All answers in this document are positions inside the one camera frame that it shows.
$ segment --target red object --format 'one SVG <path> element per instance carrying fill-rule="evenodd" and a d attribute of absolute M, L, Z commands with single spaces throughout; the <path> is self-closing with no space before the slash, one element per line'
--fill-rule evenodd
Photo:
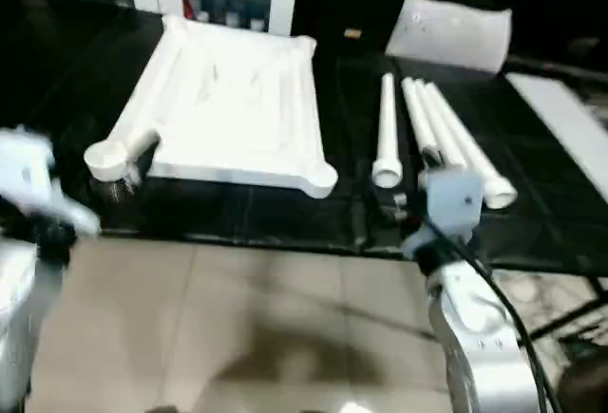
<path fill-rule="evenodd" d="M 183 17 L 186 19 L 194 19 L 194 10 L 190 5 L 190 0 L 181 0 L 183 3 Z"/>

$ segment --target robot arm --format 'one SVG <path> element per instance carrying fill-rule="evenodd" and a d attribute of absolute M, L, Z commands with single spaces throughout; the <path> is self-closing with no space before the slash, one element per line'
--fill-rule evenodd
<path fill-rule="evenodd" d="M 425 174 L 428 218 L 450 238 L 468 241 L 480 220 L 481 178 L 463 169 Z M 446 355 L 454 412 L 537 413 L 540 396 L 532 368 L 500 298 L 426 223 L 402 250 L 427 276 L 428 315 Z"/>
<path fill-rule="evenodd" d="M 75 233 L 100 231 L 99 218 L 51 181 L 52 163 L 47 139 L 0 130 L 0 196 L 31 230 L 28 241 L 11 237 L 13 228 L 0 236 L 0 413 L 24 411 L 40 327 L 61 289 Z"/>

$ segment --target black cable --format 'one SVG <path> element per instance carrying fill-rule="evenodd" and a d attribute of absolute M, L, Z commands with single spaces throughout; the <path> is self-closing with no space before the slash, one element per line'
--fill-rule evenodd
<path fill-rule="evenodd" d="M 477 262 L 475 256 L 472 256 L 467 248 L 461 247 L 459 244 L 451 240 L 444 232 L 433 223 L 433 221 L 427 216 L 425 219 L 428 227 L 435 233 L 435 235 L 445 244 L 447 247 L 459 255 L 463 260 L 465 260 L 474 270 L 475 272 L 481 276 L 481 278 L 487 283 L 487 285 L 494 291 L 494 293 L 498 296 L 498 298 L 503 303 L 504 307 L 507 309 L 509 314 L 513 319 L 513 323 L 515 324 L 515 328 L 517 332 L 520 334 L 520 338 L 522 339 L 523 347 L 528 354 L 528 359 L 530 360 L 530 366 L 532 367 L 532 376 L 534 377 L 534 381 L 536 383 L 537 393 L 539 396 L 539 405 L 541 408 L 541 413 L 547 413 L 547 405 L 545 399 L 546 397 L 549 399 L 549 403 L 551 404 L 551 408 L 554 413 L 561 413 L 560 402 L 553 390 L 553 387 L 549 383 L 549 379 L 544 369 L 542 368 L 541 361 L 539 360 L 539 356 L 534 349 L 532 344 L 532 339 L 525 329 L 525 325 L 523 324 L 522 318 L 517 313 L 511 302 L 507 299 L 501 289 L 496 285 L 492 277 L 485 271 L 484 267 Z"/>

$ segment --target black table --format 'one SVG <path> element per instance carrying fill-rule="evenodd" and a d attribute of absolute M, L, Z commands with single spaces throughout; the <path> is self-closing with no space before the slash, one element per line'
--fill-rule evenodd
<path fill-rule="evenodd" d="M 82 154 L 124 108 L 162 35 L 160 16 L 76 0 L 0 0 L 0 10 L 0 125 L 48 134 L 64 189 L 93 205 Z M 381 55 L 335 57 L 331 45 L 319 45 L 314 59 L 325 153 L 339 176 L 328 198 L 150 178 L 124 208 L 96 208 L 104 233 L 400 259 L 405 230 L 382 218 L 369 180 L 380 78 L 396 66 L 438 83 L 520 193 L 510 208 L 484 211 L 479 235 L 493 266 L 608 276 L 608 204 L 503 77 Z M 401 96 L 397 103 L 409 171 L 402 186 L 411 193 L 421 161 Z M 6 206 L 2 215 L 11 216 Z"/>

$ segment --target beige floor tile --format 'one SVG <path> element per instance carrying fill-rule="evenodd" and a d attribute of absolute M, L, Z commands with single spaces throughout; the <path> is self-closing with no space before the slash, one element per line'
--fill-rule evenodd
<path fill-rule="evenodd" d="M 444 411 L 422 408 L 448 400 L 444 353 L 432 336 L 418 267 L 349 258 L 343 269 L 357 402 L 384 413 Z"/>
<path fill-rule="evenodd" d="M 336 257 L 199 247 L 158 404 L 338 411 L 350 391 Z"/>
<path fill-rule="evenodd" d="M 28 412 L 133 413 L 153 405 L 194 250 L 81 243 L 43 327 Z"/>

